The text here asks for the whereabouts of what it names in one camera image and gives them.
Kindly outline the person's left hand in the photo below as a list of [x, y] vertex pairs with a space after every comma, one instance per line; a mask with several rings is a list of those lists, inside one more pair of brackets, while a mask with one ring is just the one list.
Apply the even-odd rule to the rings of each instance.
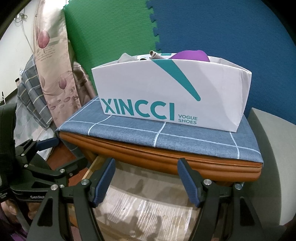
[[[26, 206], [28, 208], [28, 218], [33, 220], [36, 216], [38, 209], [40, 207], [40, 203], [32, 203], [26, 202]], [[20, 209], [17, 205], [15, 205], [11, 200], [7, 200], [1, 203], [1, 208], [4, 211], [6, 217], [8, 217], [12, 222], [18, 222], [16, 215], [19, 213]]]

